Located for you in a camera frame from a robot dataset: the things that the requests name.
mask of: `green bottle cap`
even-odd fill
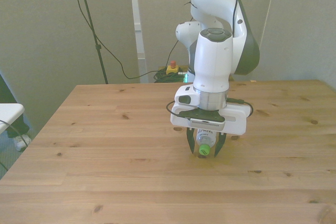
[[[209,155],[209,153],[210,153],[210,146],[208,146],[207,144],[201,144],[199,152],[203,156]]]

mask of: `robotic hand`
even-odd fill
[[[231,101],[228,79],[231,73],[246,75],[257,67],[259,47],[240,0],[191,0],[191,14],[196,21],[179,24],[176,36],[188,50],[188,82],[193,84],[178,89],[171,122],[187,127],[192,153],[195,129],[202,155],[209,154],[219,132],[216,156],[226,133],[242,135],[246,131],[251,108],[227,104]],[[217,18],[227,21],[232,33]]]

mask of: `black cable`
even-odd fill
[[[179,40],[176,41],[174,47],[173,47],[172,50],[170,51],[169,56],[168,56],[168,59],[167,59],[167,63],[166,63],[166,66],[165,66],[165,67],[168,66],[168,62],[169,62],[170,55],[172,54],[172,52],[173,52],[173,50],[174,50],[174,48],[176,47],[176,45],[177,45],[178,42],[179,42]]]
[[[247,105],[249,105],[250,108],[251,108],[251,112],[250,112],[250,115],[249,115],[248,117],[250,117],[250,116],[253,114],[253,112],[254,112],[254,109],[253,109],[252,104],[250,104],[250,103],[248,103],[248,102],[245,102],[245,101],[242,100],[242,99],[228,98],[228,99],[226,99],[226,102],[238,103],[238,104],[247,104]]]
[[[0,120],[0,122],[2,122],[2,123],[4,123],[4,124],[6,124],[7,126],[11,127],[11,128],[18,134],[18,136],[21,137],[21,139],[23,140],[23,142],[24,142],[24,143],[26,144],[26,146],[28,147],[28,144],[26,143],[26,141],[24,140],[24,138],[23,138],[22,135],[18,132],[17,129],[15,129],[13,126],[11,126],[9,123],[7,123],[7,122],[5,122],[5,121]]]
[[[3,163],[0,162],[0,165],[1,165],[3,168],[5,168],[6,171],[8,171],[7,167],[6,167]]]
[[[251,113],[250,113],[250,115],[248,116],[248,117],[250,117],[250,116],[253,114],[253,112],[254,112],[253,106],[252,106],[252,104],[250,104],[250,103],[248,103],[248,102],[244,102],[244,103],[247,104],[247,105],[249,105],[249,106],[251,107]]]
[[[137,77],[128,77],[127,75],[126,75],[126,73],[125,73],[125,71],[124,71],[124,67],[123,67],[123,64],[121,63],[121,61],[104,45],[104,43],[103,42],[101,42],[101,40],[99,39],[99,37],[97,36],[97,34],[96,34],[96,32],[92,29],[92,27],[91,27],[91,25],[90,25],[90,23],[89,23],[89,21],[87,20],[87,18],[86,18],[86,16],[85,16],[85,14],[83,13],[83,10],[82,10],[82,8],[81,8],[81,6],[80,6],[80,3],[79,3],[79,0],[77,0],[77,3],[78,3],[78,7],[79,7],[79,10],[80,10],[80,12],[81,12],[81,14],[82,14],[82,16],[83,16],[83,18],[85,19],[85,21],[86,21],[86,23],[88,24],[88,26],[90,27],[90,29],[91,29],[91,31],[93,32],[93,34],[95,35],[95,37],[97,38],[97,40],[101,43],[101,45],[107,50],[107,52],[109,52],[116,60],[117,60],[117,62],[120,64],[120,66],[121,66],[121,70],[122,70],[122,73],[124,74],[124,76],[127,78],[127,79],[129,79],[129,80],[131,80],[131,79],[137,79],[137,78],[140,78],[140,77],[142,77],[142,76],[145,76],[146,74],[149,74],[149,73],[153,73],[153,72],[157,72],[157,71],[149,71],[149,72],[147,72],[147,73],[144,73],[144,74],[142,74],[142,75],[140,75],[140,76],[137,76]]]
[[[180,117],[180,118],[186,118],[185,116],[181,116],[181,115],[175,114],[173,111],[171,111],[171,110],[168,108],[168,106],[169,106],[170,104],[174,103],[174,102],[175,102],[175,101],[172,101],[172,102],[168,103],[167,106],[166,106],[166,109],[169,111],[169,113],[173,114],[174,116],[178,116],[178,117]]]
[[[236,17],[236,9],[238,5],[238,0],[236,0],[235,8],[233,10],[233,17],[232,17],[232,36],[235,36],[235,17]]]

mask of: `plastic bottle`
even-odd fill
[[[217,132],[209,130],[197,130],[196,141],[200,146],[200,154],[206,156],[210,153],[211,147],[216,143]]]

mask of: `wooden table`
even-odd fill
[[[336,223],[333,91],[232,82],[247,132],[198,158],[165,109],[180,85],[77,86],[0,181],[0,223]]]

